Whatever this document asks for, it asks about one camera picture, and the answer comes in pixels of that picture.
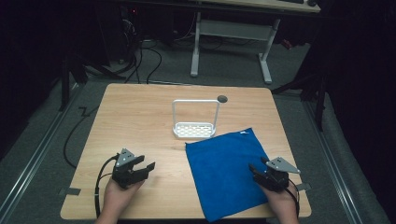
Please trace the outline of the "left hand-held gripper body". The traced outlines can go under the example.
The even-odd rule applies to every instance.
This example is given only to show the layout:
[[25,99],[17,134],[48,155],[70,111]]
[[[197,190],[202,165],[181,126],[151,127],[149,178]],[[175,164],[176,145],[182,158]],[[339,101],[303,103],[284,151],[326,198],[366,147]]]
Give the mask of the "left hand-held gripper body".
[[117,161],[113,167],[112,179],[123,189],[128,186],[146,180],[149,176],[136,176],[134,168],[129,168],[129,161],[136,156],[127,148],[123,148],[119,154]]

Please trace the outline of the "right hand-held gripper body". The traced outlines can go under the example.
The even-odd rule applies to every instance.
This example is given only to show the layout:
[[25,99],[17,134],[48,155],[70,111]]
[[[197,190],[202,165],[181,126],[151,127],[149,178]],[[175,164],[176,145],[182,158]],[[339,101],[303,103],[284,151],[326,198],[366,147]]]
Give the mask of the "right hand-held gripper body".
[[282,157],[269,160],[267,165],[266,170],[258,177],[253,176],[253,179],[260,186],[274,192],[281,192],[289,186],[289,173],[299,174],[301,172]]

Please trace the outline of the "blue cloth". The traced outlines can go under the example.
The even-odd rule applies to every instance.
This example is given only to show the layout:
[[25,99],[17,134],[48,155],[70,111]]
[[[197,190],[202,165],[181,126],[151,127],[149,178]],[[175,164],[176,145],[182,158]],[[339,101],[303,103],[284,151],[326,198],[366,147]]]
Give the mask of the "blue cloth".
[[264,172],[264,149],[251,128],[187,143],[187,159],[209,222],[267,202],[249,167]]

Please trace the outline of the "person's left hand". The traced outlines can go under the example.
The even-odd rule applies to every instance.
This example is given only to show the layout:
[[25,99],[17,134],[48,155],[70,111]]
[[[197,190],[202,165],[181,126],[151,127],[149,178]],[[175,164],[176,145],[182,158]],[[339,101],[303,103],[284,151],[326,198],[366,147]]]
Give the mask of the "person's left hand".
[[132,198],[143,184],[144,181],[140,181],[132,184],[127,189],[123,189],[110,178],[106,185],[104,205],[101,214],[111,214],[120,218],[121,214],[128,207]]

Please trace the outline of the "person's right hand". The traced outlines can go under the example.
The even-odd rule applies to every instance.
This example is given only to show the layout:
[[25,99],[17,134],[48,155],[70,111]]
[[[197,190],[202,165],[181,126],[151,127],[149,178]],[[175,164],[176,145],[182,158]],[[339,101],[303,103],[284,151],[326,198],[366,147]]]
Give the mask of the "person's right hand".
[[280,224],[299,224],[295,203],[295,199],[297,198],[295,187],[289,185],[288,189],[282,192],[263,189],[263,192]]

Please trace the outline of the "black metal stand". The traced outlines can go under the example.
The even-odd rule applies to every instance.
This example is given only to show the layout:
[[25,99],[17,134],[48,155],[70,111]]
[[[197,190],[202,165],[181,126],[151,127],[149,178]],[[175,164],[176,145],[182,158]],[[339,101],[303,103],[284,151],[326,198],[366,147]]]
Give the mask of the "black metal stand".
[[83,61],[76,54],[65,55],[62,60],[61,111],[66,109],[70,99],[70,77],[73,77],[77,84],[86,84],[88,81]]
[[314,110],[314,121],[317,128],[322,132],[322,116],[325,109],[324,100],[326,93],[326,82],[327,73],[313,73],[304,77],[297,77],[292,82],[289,82],[283,86],[280,86],[274,90],[271,90],[272,94],[280,94],[287,90],[300,89],[300,99],[302,101],[316,102],[316,108]]

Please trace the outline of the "white-legged desk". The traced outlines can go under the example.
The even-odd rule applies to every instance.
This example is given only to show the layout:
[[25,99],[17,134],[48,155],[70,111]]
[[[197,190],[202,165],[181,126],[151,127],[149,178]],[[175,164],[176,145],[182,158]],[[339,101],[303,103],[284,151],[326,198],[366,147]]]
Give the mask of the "white-legged desk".
[[[229,37],[237,39],[263,41],[266,46],[258,54],[263,80],[272,83],[272,77],[267,64],[267,57],[276,37],[281,22],[278,13],[296,13],[297,15],[318,15],[320,7],[310,7],[307,0],[303,4],[293,4],[277,0],[188,0],[193,7],[200,7],[195,15],[194,49],[191,59],[191,76],[199,75],[200,38],[202,35]],[[260,25],[241,21],[226,21],[224,19],[202,19],[203,7],[218,7],[219,9],[235,9],[236,14],[242,14],[242,9],[262,9],[265,13],[275,13],[270,25]]]

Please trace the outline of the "metal floor rail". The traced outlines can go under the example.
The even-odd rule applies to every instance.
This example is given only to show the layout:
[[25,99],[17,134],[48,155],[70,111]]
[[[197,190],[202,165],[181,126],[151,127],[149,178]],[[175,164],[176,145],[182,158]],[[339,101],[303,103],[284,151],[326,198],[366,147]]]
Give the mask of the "metal floor rail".
[[28,119],[26,128],[0,161],[0,224],[6,224],[9,220],[46,157],[71,104],[83,88],[82,84],[73,84],[70,100],[60,106],[58,103],[61,102],[62,91],[56,87],[46,102]]
[[346,212],[349,224],[362,224],[360,213],[352,198],[349,187],[347,186],[347,183],[340,172],[336,159],[332,154],[330,145],[328,144],[323,131],[319,129],[316,123],[314,107],[308,102],[302,102],[302,105],[313,129],[315,130],[328,173],[332,179],[332,183],[335,187],[338,198],[344,208],[344,211]]

